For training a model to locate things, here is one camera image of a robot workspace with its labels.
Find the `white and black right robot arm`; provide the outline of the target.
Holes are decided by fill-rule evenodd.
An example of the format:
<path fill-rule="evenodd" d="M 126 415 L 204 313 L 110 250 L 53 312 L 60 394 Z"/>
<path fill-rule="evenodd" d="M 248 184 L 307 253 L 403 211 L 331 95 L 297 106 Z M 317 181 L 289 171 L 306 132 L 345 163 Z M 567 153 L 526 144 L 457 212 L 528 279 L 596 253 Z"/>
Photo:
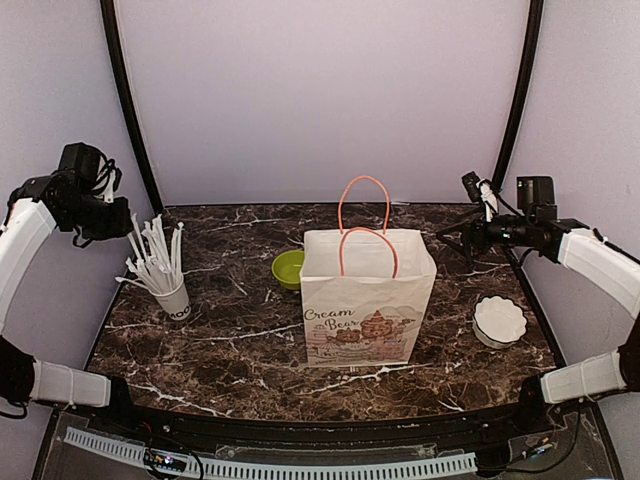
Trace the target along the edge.
<path fill-rule="evenodd" d="M 615 247 L 596 230 L 575 219 L 533 221 L 497 215 L 492 220 L 459 222 L 436 233 L 453 250 L 471 259 L 494 244 L 526 247 L 591 281 L 616 300 L 634 325 L 616 350 L 551 371 L 539 379 L 541 396 L 528 396 L 510 413 L 521 434 L 534 432 L 549 416 L 548 404 L 599 394 L 639 390 L 639 261 Z"/>

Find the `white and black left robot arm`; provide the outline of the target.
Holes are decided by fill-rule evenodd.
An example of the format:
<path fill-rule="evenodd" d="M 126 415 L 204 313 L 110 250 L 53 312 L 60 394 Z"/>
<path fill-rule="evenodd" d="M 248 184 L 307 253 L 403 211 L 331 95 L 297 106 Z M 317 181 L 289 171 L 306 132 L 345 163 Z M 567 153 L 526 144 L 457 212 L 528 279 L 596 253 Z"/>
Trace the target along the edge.
<path fill-rule="evenodd" d="M 85 243 L 123 238 L 133 230 L 129 202 L 96 197 L 66 173 L 32 178 L 14 190 L 1 227 L 2 330 L 15 301 L 35 294 L 32 265 L 56 229 Z M 107 425 L 131 436 L 141 427 L 141 415 L 119 398 L 123 388 L 121 379 L 38 359 L 1 336 L 1 398 L 14 407 L 36 402 L 102 409 Z"/>

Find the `white paper takeout bag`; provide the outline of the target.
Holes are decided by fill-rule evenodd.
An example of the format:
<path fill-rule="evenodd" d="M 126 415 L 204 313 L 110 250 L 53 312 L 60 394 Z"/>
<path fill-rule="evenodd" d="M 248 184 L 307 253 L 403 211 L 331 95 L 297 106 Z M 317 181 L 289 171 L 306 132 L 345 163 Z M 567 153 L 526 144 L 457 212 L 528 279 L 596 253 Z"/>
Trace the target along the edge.
<path fill-rule="evenodd" d="M 420 231 L 309 230 L 300 270 L 310 367 L 408 364 L 437 266 Z"/>

